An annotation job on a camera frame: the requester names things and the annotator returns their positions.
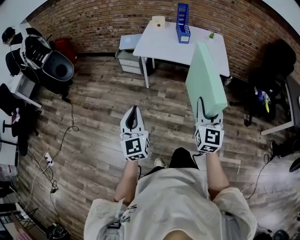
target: blue pen holder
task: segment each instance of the blue pen holder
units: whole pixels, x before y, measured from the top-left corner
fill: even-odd
[[[178,3],[176,31],[179,43],[188,44],[191,38],[191,32],[188,27],[188,4]]]

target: red brick wall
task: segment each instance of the red brick wall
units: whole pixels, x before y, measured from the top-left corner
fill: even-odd
[[[178,2],[189,4],[190,25],[224,36],[231,75],[246,80],[263,46],[282,38],[297,54],[299,77],[299,36],[261,0],[48,0],[27,20],[46,37],[71,38],[80,53],[115,52],[121,35],[142,33],[153,15],[174,22]]]

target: floor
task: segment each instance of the floor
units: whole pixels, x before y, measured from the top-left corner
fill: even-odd
[[[150,133],[149,159],[140,161],[142,175],[152,169],[157,157],[169,162],[178,147],[196,153],[194,121],[184,84],[187,72],[184,67],[157,63],[155,73],[149,77],[150,88],[146,89],[143,77],[122,73],[114,58],[79,59],[69,94],[79,131],[68,131],[53,167],[59,187],[53,201],[72,239],[83,239],[84,222],[94,199],[113,199],[125,165],[120,120],[132,105],[140,107]],[[227,88],[225,91],[228,102],[234,100]],[[63,134],[71,125],[71,105],[46,89],[39,91],[37,100],[43,106],[38,120],[39,135],[30,137],[29,149],[39,161],[45,152],[53,157],[60,148]],[[270,140],[281,143],[291,135],[288,131],[260,135],[262,129],[283,122],[283,114],[278,114],[282,117],[273,123],[254,118],[249,127],[244,126],[244,114],[243,107],[228,106],[224,110],[225,137],[219,151],[231,185],[239,189],[256,182],[264,166],[264,154],[270,153]],[[272,231],[284,229],[290,236],[300,226],[295,220],[300,211],[300,171],[288,171],[298,157],[300,154],[289,155],[269,163],[261,173],[255,194],[248,200],[260,226]],[[204,158],[197,162],[205,171]],[[20,157],[18,187],[23,206],[36,171],[37,163],[31,154]],[[245,197],[254,188],[245,189]],[[38,208],[35,218],[44,226],[58,221],[50,190],[50,182],[40,175],[28,207]]]

